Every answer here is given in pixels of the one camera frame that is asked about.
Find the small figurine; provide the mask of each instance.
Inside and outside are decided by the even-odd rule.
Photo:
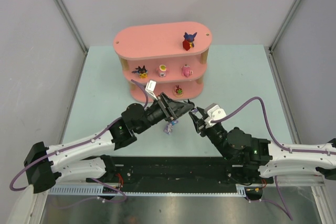
[[[182,76],[189,77],[193,74],[193,71],[191,70],[191,67],[189,65],[184,65],[182,67]]]
[[[194,34],[187,34],[187,33],[184,33],[184,41],[182,42],[182,46],[185,50],[189,50],[190,48],[194,47],[194,39],[196,37],[196,34],[197,33],[194,33]]]
[[[176,85],[176,86],[174,87],[173,92],[174,92],[174,96],[176,96],[176,97],[181,97],[181,96],[183,96],[183,90],[180,88],[179,85]]]
[[[168,73],[168,68],[166,65],[159,65],[159,67],[156,69],[157,73],[160,77],[166,77]]]
[[[145,65],[143,65],[142,68],[138,66],[135,71],[132,71],[132,73],[138,73],[141,79],[147,78],[147,75],[148,75],[148,71]]]
[[[178,123],[178,120],[172,121],[166,125],[166,128],[164,128],[164,132],[167,133],[168,135],[171,135],[173,132],[173,126]]]

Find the shelf tier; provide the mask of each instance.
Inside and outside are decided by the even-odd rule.
[[[131,95],[134,99],[139,102],[145,102],[146,98],[141,91],[141,89],[136,86],[135,84],[131,85]],[[175,85],[180,85],[183,89],[183,96],[176,97],[173,94],[173,90]],[[204,84],[198,84],[197,81],[189,81],[189,82],[170,82],[170,83],[158,83],[155,86],[155,95],[159,95],[160,93],[164,92],[168,97],[174,100],[186,100],[186,99],[193,99],[196,98],[200,93],[202,93]]]
[[[195,32],[195,47],[184,50],[184,33]],[[113,46],[120,58],[144,60],[198,55],[207,51],[211,41],[212,34],[206,26],[197,22],[178,22],[128,27],[116,35]]]
[[[200,78],[204,75],[207,64],[201,64],[201,55],[196,56],[184,56],[184,57],[174,57],[165,59],[150,59],[150,60],[132,60],[128,61],[129,70],[123,70],[123,74],[128,81],[131,79],[146,84],[148,80],[156,81],[157,83],[167,83],[167,82],[181,82],[181,81],[192,81]],[[159,65],[166,65],[169,73],[166,77],[159,77],[156,69]],[[193,74],[189,77],[182,76],[182,67],[188,64],[193,70]],[[148,77],[141,79],[137,73],[132,73],[138,66],[146,66],[148,70]]]

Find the pink toy figure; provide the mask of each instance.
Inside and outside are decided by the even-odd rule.
[[[166,77],[168,74],[168,68],[166,65],[159,65],[159,67],[156,69],[156,72],[160,77]]]
[[[189,77],[192,74],[193,74],[193,71],[191,70],[189,65],[186,64],[182,67],[182,76]]]
[[[173,132],[173,126],[178,123],[178,120],[172,121],[166,125],[166,128],[164,128],[164,132],[168,135],[171,135]]]

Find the wooden shelf support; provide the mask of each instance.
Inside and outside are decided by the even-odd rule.
[[[201,76],[196,80],[197,84],[202,84],[203,83],[203,77],[204,76]]]
[[[128,66],[127,60],[125,60],[121,57],[119,57],[119,60],[120,60],[120,63],[121,63],[122,70],[128,71],[130,69],[130,67]]]
[[[135,90],[137,88],[137,85],[135,85],[133,82],[129,82],[130,89]]]
[[[208,58],[208,52],[209,52],[209,49],[201,53],[201,60],[200,60],[201,64],[206,64],[206,60]]]

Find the red figurine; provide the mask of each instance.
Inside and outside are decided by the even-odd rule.
[[[196,34],[197,33],[194,33],[194,34],[187,34],[187,33],[184,33],[184,41],[182,42],[182,45],[183,45],[183,48],[185,50],[189,50],[190,48],[194,47],[194,39],[196,37]]]
[[[174,96],[181,97],[183,96],[183,90],[179,85],[176,85],[173,90]]]

